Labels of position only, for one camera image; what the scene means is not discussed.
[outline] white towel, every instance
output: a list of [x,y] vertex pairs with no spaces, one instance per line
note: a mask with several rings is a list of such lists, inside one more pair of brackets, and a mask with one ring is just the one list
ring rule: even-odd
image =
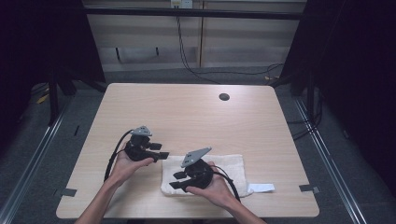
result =
[[[253,191],[248,191],[248,182],[245,178],[244,160],[242,155],[226,155],[226,156],[212,156],[204,155],[202,159],[206,162],[213,161],[216,166],[223,169],[227,175],[233,180],[239,197],[247,197]],[[191,195],[186,193],[183,189],[173,189],[169,185],[171,182],[178,181],[173,176],[174,173],[184,171],[180,165],[184,160],[184,156],[169,156],[163,161],[163,182],[161,183],[161,191],[167,196],[183,196]]]

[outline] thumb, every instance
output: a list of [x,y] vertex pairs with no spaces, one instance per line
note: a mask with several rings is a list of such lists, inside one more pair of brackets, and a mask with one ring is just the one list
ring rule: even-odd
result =
[[192,186],[186,187],[186,191],[191,194],[195,194],[195,195],[200,195],[200,196],[205,195],[205,191],[203,189],[199,189],[199,188],[192,187]]
[[143,166],[148,166],[148,165],[152,164],[154,162],[154,159],[145,158],[144,160],[137,161],[137,162],[138,162],[139,167],[143,167]]

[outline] white tag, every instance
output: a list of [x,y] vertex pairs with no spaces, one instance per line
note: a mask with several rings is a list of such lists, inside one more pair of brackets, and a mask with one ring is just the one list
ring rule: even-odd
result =
[[273,184],[248,184],[247,186],[248,192],[263,193],[272,190],[275,190]]

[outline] wooden table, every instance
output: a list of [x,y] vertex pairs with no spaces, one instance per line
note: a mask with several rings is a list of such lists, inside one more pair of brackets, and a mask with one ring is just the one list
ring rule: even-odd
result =
[[[230,96],[228,101],[219,98]],[[183,156],[212,146],[211,155],[242,154],[247,181],[273,183],[272,193],[254,193],[242,203],[259,217],[314,217],[318,205],[271,87],[180,84],[111,84],[98,109],[57,216],[76,218],[103,183],[108,159],[121,136],[146,125],[151,142]],[[230,217],[198,196],[162,194],[162,162],[136,172],[116,192],[105,217]]]

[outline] forearm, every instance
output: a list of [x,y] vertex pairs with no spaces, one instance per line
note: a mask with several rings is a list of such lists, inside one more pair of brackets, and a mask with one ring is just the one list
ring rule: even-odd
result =
[[96,193],[90,205],[85,209],[76,223],[101,223],[107,207],[120,183],[109,178]]
[[228,200],[223,208],[227,210],[241,224],[265,224],[266,222],[250,212],[235,198]]

